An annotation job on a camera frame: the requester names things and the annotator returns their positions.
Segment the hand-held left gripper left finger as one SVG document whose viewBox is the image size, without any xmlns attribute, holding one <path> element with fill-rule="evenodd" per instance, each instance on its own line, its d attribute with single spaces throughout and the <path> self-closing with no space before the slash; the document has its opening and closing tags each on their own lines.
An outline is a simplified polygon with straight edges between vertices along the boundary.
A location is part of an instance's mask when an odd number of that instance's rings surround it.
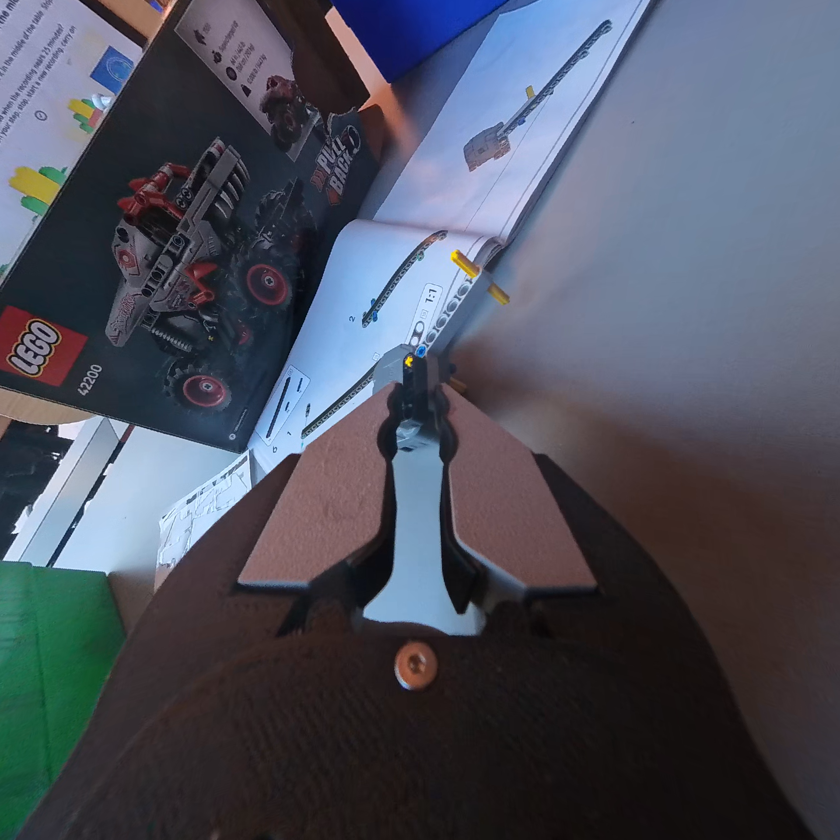
<svg viewBox="0 0 840 840">
<path fill-rule="evenodd" d="M 238 577 L 250 590 L 369 603 L 392 575 L 398 386 L 307 446 Z"/>
</svg>

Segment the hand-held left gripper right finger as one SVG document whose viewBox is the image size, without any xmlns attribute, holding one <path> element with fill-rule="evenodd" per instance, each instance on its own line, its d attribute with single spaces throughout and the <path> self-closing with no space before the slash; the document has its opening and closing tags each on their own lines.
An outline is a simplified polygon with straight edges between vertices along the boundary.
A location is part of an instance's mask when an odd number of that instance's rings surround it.
<svg viewBox="0 0 840 840">
<path fill-rule="evenodd" d="M 437 392 L 444 584 L 453 606 L 589 595 L 597 582 L 534 453 L 451 386 Z"/>
</svg>

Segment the grey lego assembly yellow axles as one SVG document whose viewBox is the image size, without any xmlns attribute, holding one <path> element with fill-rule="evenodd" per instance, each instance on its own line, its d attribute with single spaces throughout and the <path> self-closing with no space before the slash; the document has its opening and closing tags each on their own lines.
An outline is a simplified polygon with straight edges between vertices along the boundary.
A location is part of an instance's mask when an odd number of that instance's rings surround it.
<svg viewBox="0 0 840 840">
<path fill-rule="evenodd" d="M 443 278 L 424 282 L 423 292 L 404 341 L 393 346 L 371 370 L 373 391 L 391 383 L 401 386 L 395 414 L 395 445 L 412 452 L 438 440 L 443 421 L 439 387 L 448 384 L 458 394 L 466 386 L 457 378 L 449 356 L 459 332 L 485 297 L 505 305 L 508 294 L 487 270 L 499 247 L 491 240 L 470 255 L 466 246 L 453 247 L 442 265 Z"/>
</svg>

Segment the white lego sticker sheet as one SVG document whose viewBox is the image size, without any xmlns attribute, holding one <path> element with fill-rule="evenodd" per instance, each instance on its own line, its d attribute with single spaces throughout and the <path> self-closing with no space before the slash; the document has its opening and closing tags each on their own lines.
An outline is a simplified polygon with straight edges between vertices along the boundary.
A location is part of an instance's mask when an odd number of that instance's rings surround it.
<svg viewBox="0 0 840 840">
<path fill-rule="evenodd" d="M 155 576 L 166 576 L 184 554 L 252 488 L 249 453 L 188 493 L 159 520 Z"/>
</svg>

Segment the open lego instruction booklet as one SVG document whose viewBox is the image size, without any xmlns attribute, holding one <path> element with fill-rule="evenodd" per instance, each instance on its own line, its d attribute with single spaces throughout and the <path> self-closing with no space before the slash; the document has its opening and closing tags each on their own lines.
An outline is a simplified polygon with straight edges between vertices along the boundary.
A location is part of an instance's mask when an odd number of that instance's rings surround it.
<svg viewBox="0 0 840 840">
<path fill-rule="evenodd" d="M 250 453 L 270 471 L 373 391 L 453 247 L 507 247 L 655 2 L 534 2 L 489 27 L 372 220 L 337 237 Z"/>
</svg>

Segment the black lego set box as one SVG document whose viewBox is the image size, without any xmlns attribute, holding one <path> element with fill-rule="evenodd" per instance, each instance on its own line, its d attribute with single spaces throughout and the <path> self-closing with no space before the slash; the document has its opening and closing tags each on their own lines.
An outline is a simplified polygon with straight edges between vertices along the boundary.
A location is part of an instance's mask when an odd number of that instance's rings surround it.
<svg viewBox="0 0 840 840">
<path fill-rule="evenodd" d="M 3 398 L 246 448 L 377 170 L 323 5 L 152 3 L 158 28 L 2 273 Z"/>
</svg>

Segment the white panel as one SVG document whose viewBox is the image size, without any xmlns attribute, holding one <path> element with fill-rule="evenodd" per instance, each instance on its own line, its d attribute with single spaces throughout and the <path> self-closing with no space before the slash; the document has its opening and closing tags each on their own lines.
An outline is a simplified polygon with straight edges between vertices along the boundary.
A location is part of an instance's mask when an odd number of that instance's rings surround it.
<svg viewBox="0 0 840 840">
<path fill-rule="evenodd" d="M 59 426 L 74 434 L 70 447 L 31 512 L 16 523 L 2 560 L 55 565 L 133 429 L 101 416 Z"/>
</svg>

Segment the green plastic bin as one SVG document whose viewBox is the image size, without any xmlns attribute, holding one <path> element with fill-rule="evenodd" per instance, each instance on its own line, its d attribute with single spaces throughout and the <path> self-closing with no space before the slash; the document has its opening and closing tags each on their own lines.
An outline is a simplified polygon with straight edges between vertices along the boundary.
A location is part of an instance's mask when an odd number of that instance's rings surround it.
<svg viewBox="0 0 840 840">
<path fill-rule="evenodd" d="M 1 837 L 87 727 L 125 632 L 107 575 L 1 562 Z"/>
</svg>

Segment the blue plastic bin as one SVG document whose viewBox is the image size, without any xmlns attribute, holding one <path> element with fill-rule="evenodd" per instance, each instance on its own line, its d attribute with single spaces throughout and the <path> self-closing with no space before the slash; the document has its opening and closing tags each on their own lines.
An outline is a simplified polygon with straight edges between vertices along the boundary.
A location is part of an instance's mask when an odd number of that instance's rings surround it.
<svg viewBox="0 0 840 840">
<path fill-rule="evenodd" d="M 421 64 L 502 1 L 332 1 L 387 82 Z"/>
</svg>

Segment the white printed instruction sheet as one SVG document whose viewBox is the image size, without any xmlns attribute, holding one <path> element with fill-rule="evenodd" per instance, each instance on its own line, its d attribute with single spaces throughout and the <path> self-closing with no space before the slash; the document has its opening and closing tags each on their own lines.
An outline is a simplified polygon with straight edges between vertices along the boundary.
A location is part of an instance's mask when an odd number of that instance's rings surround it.
<svg viewBox="0 0 840 840">
<path fill-rule="evenodd" d="M 2 273 L 56 199 L 142 55 L 76 1 L 1 2 Z"/>
</svg>

